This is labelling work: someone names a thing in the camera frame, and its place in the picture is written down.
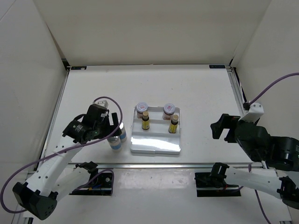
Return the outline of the yellow sauce bottle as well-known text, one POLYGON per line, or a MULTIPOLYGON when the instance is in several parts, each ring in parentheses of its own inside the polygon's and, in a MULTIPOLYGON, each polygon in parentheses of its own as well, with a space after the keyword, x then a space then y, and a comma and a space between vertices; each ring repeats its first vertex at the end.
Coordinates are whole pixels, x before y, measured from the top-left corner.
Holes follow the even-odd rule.
POLYGON ((176 133, 178 127, 178 119, 179 116, 176 114, 173 115, 173 117, 171 118, 171 122, 168 129, 169 133, 176 133))
POLYGON ((150 128, 150 119, 148 111, 142 113, 142 129, 148 130, 150 128))

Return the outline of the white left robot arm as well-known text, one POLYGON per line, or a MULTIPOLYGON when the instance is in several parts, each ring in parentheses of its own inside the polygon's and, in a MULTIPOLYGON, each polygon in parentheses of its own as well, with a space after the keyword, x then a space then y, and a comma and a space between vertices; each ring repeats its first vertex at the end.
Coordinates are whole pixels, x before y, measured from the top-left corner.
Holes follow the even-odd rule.
POLYGON ((92 161, 77 164, 65 177, 60 175, 83 147, 119 135, 119 126, 117 113, 110 113, 101 105, 90 105, 87 113, 76 116, 67 125, 53 154, 46 157, 36 172, 24 183, 14 185, 18 204, 38 219, 45 220, 66 195, 82 188, 97 187, 102 172, 92 161))

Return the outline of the silver-lidded shaker back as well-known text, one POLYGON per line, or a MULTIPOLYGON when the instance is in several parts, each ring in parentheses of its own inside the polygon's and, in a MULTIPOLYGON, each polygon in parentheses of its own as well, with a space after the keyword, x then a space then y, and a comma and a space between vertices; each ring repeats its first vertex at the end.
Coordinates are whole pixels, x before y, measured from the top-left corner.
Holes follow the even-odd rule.
POLYGON ((119 136, 120 141, 125 142, 127 140, 127 133, 126 133, 126 129, 125 129, 125 126, 124 126, 123 122, 120 123, 120 130, 121 130, 121 134, 119 136))

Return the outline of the red-lidded jar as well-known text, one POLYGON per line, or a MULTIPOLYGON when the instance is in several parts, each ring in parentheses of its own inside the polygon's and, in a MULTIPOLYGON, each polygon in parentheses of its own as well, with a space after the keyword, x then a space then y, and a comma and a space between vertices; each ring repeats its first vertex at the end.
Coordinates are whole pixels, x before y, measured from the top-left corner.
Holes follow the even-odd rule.
POLYGON ((176 108, 175 108, 174 104, 171 104, 171 103, 165 104, 164 108, 163 108, 163 119, 171 120, 175 113, 175 109, 176 108))
POLYGON ((145 102, 140 102, 136 105, 136 115, 138 119, 142 118, 143 112, 148 110, 148 105, 145 102))

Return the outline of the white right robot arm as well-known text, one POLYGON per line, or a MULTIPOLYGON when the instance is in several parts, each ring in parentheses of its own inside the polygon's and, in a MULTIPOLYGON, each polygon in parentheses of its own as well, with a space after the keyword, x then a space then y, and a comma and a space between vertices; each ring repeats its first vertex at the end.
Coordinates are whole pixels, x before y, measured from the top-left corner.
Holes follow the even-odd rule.
POLYGON ((292 137, 271 136, 266 128, 239 116, 222 114, 210 125, 213 139, 219 139, 228 129, 225 141, 236 143, 253 162, 262 162, 276 170, 284 171, 283 177, 264 177, 251 172, 238 171, 217 162, 210 173, 214 186, 236 184, 272 195, 294 209, 299 208, 299 141, 292 137))

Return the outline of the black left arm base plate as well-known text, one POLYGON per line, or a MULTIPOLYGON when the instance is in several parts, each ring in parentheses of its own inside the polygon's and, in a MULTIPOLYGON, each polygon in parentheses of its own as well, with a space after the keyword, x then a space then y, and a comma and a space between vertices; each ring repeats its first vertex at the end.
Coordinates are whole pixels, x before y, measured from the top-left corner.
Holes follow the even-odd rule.
POLYGON ((99 175, 87 186, 74 190, 72 196, 112 196, 114 187, 113 170, 102 170, 99 175))

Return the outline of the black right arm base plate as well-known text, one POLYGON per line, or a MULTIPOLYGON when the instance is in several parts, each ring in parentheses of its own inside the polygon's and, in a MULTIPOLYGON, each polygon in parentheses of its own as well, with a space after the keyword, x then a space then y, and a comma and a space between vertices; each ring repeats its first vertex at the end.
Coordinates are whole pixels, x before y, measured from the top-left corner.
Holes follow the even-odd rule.
POLYGON ((209 172, 195 173, 197 197, 240 197, 239 185, 227 184, 223 179, 216 180, 209 172))

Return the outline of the silver-lidded shaker front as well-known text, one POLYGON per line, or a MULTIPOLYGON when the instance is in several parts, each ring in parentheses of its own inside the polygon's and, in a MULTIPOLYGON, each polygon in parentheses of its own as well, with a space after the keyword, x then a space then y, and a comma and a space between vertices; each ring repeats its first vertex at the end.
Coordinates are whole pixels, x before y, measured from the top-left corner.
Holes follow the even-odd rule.
POLYGON ((113 136, 107 139, 113 152, 119 152, 122 149, 122 142, 119 136, 113 136))

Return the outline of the yellow sauce bottle front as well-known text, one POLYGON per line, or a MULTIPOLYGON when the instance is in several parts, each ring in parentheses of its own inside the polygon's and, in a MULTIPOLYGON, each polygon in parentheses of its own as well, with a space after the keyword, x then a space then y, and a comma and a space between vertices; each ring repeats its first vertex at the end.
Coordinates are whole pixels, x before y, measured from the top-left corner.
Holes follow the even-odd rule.
POLYGON ((148 111, 142 113, 142 129, 148 130, 150 128, 150 119, 148 111))

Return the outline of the yellow sauce bottle back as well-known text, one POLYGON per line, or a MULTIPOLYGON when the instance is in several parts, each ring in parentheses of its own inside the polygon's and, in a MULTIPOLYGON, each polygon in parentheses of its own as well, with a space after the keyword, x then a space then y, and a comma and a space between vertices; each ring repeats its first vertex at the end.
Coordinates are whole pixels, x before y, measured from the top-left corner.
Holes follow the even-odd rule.
POLYGON ((176 114, 173 115, 173 117, 171 118, 171 122, 168 129, 169 133, 176 133, 178 127, 178 119, 179 116, 176 114))

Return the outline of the silver-lidded shaker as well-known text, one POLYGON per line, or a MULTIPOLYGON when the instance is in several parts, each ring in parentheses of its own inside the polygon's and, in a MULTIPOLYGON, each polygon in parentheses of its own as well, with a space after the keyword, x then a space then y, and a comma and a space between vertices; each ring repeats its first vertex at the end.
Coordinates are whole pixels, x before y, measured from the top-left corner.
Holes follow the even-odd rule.
POLYGON ((121 134, 119 136, 120 141, 125 142, 127 140, 127 133, 126 133, 126 129, 125 129, 125 126, 124 126, 123 122, 120 123, 120 130, 121 130, 121 134))
POLYGON ((122 149, 122 142, 119 136, 113 136, 107 139, 113 152, 119 152, 122 149))

